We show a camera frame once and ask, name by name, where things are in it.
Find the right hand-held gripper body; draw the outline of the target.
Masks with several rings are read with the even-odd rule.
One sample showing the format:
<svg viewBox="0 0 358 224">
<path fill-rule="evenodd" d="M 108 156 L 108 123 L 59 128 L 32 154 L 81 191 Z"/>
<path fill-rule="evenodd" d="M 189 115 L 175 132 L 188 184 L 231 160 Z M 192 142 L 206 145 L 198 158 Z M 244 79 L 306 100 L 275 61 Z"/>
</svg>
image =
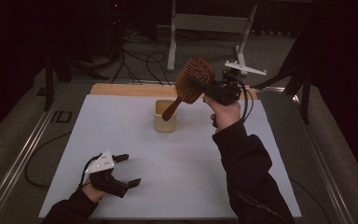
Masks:
<svg viewBox="0 0 358 224">
<path fill-rule="evenodd" d="M 253 98 L 252 94 L 246 90 L 245 85 L 239 78 L 241 72 L 248 72 L 264 76 L 267 71 L 256 70 L 239 62 L 225 62 L 228 70 L 222 73 L 222 79 L 214 81 L 212 84 L 205 84 L 202 87 L 203 93 L 213 98 L 220 105 L 231 105 L 241 97 L 246 101 Z"/>
</svg>

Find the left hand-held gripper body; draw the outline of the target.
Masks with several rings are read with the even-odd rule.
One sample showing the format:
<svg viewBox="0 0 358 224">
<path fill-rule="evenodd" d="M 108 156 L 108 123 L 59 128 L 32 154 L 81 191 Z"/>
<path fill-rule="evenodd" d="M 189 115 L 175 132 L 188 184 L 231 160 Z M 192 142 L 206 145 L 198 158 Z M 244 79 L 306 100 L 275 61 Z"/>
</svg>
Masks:
<svg viewBox="0 0 358 224">
<path fill-rule="evenodd" d="M 88 175 L 94 188 L 104 191 L 107 194 L 123 198 L 127 192 L 128 185 L 116 180 L 112 176 L 115 164 L 112 153 L 107 150 L 104 153 L 92 158 L 85 167 L 84 174 Z"/>
</svg>

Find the brown wooden hairbrush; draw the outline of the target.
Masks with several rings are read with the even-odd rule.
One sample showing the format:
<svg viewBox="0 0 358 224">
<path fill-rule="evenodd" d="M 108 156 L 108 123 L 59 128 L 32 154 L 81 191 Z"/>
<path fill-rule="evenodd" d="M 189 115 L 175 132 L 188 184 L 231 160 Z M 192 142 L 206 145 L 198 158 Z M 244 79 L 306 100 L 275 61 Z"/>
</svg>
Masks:
<svg viewBox="0 0 358 224">
<path fill-rule="evenodd" d="M 191 105 L 201 96 L 202 91 L 193 90 L 187 84 L 190 77 L 196 77 L 211 84 L 214 81 L 214 71 L 201 57 L 189 59 L 176 79 L 175 92 L 177 97 L 163 113 L 162 117 L 164 120 L 171 118 L 179 104 L 187 103 Z"/>
</svg>

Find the beige square cup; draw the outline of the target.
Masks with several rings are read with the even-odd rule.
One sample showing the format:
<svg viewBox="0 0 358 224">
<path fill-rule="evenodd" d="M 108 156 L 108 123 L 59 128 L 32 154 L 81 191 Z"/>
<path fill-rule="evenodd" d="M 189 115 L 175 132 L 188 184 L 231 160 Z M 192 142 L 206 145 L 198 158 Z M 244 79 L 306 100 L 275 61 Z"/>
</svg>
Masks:
<svg viewBox="0 0 358 224">
<path fill-rule="evenodd" d="M 173 100 L 156 100 L 154 107 L 154 128 L 156 132 L 172 133 L 176 129 L 176 113 L 171 118 L 164 120 L 162 115 L 165 110 L 173 103 Z"/>
</svg>

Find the person's right hand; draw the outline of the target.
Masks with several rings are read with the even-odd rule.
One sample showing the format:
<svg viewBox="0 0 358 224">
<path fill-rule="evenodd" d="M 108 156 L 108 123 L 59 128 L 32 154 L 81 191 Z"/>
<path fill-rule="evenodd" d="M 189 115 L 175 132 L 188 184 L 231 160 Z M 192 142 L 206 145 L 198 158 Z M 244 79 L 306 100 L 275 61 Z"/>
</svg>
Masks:
<svg viewBox="0 0 358 224">
<path fill-rule="evenodd" d="M 204 95 L 203 101 L 213 111 L 210 119 L 216 123 L 216 132 L 220 132 L 241 118 L 241 105 L 234 102 L 230 105 L 220 105 L 215 99 Z"/>
</svg>

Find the person's left hand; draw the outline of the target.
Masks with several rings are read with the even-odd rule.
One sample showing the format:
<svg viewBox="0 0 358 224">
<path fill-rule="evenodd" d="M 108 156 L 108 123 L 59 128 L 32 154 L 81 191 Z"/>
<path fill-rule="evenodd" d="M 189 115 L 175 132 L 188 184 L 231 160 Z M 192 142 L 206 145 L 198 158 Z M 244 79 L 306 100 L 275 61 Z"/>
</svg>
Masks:
<svg viewBox="0 0 358 224">
<path fill-rule="evenodd" d="M 81 191 L 94 203 L 97 203 L 107 195 L 106 192 L 94 188 L 89 178 L 81 186 Z"/>
</svg>

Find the white table sheet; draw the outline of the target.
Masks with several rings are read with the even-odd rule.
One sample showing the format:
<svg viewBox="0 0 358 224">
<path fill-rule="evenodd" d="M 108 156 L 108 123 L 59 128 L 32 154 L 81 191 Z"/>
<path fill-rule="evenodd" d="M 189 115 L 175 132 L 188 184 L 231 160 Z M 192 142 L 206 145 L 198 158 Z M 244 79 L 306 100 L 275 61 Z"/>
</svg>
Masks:
<svg viewBox="0 0 358 224">
<path fill-rule="evenodd" d="M 154 128 L 157 98 L 89 95 L 62 154 L 39 216 L 66 199 L 85 178 L 88 160 L 107 150 L 129 154 L 115 164 L 113 176 L 123 182 L 141 178 L 123 198 L 107 196 L 92 214 L 94 219 L 232 219 L 227 195 L 227 173 L 213 142 L 212 110 L 202 101 L 180 105 L 176 129 L 159 133 Z M 262 103 L 253 102 L 243 124 L 246 133 L 259 137 L 269 154 L 269 174 L 292 215 L 300 217 L 296 196 L 286 173 Z"/>
</svg>

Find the white metal stand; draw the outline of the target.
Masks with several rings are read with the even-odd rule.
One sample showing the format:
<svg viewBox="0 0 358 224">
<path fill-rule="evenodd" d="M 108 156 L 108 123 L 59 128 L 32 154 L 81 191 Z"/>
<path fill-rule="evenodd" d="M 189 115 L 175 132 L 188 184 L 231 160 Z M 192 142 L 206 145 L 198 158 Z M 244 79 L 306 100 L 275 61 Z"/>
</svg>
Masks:
<svg viewBox="0 0 358 224">
<path fill-rule="evenodd" d="M 196 15 L 176 12 L 176 0 L 171 0 L 171 25 L 170 34 L 171 42 L 168 53 L 167 70 L 173 71 L 175 68 L 176 56 L 176 31 L 207 31 L 207 32 L 223 32 L 223 33 L 242 33 L 241 43 L 235 48 L 237 59 L 234 62 L 235 68 L 241 71 L 241 75 L 245 77 L 249 73 L 265 76 L 267 73 L 248 67 L 245 62 L 244 48 L 251 32 L 252 24 L 257 11 L 257 4 L 252 4 L 249 14 L 246 18 Z"/>
</svg>

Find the black angled stand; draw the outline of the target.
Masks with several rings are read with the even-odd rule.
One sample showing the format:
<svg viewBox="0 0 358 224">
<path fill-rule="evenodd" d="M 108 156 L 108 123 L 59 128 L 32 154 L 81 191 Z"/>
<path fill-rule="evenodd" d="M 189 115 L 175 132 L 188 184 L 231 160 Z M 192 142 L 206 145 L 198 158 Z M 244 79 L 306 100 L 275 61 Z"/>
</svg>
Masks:
<svg viewBox="0 0 358 224">
<path fill-rule="evenodd" d="M 290 77 L 283 93 L 287 96 L 295 96 L 302 90 L 300 101 L 300 115 L 306 124 L 309 124 L 308 108 L 310 101 L 310 84 L 312 71 L 312 57 L 315 51 L 311 40 L 303 34 L 296 37 L 296 41 L 289 50 L 278 75 L 260 84 L 253 85 L 253 89 L 263 90 L 266 87 Z"/>
</svg>

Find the black tripod stand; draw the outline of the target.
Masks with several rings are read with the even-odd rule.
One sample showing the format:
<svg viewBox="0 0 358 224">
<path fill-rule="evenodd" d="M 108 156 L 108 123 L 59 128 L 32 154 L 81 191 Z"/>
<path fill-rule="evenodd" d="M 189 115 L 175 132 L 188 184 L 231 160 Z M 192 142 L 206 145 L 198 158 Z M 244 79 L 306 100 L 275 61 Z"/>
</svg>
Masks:
<svg viewBox="0 0 358 224">
<path fill-rule="evenodd" d="M 53 75 L 56 74 L 58 80 L 61 82 L 70 82 L 72 79 L 72 74 L 69 71 L 69 65 L 79 69 L 89 77 L 99 80 L 107 80 L 107 77 L 103 77 L 97 74 L 82 63 L 71 59 L 69 56 L 56 50 L 55 48 L 49 49 L 46 53 L 45 60 L 45 111 L 48 111 L 54 102 Z"/>
</svg>

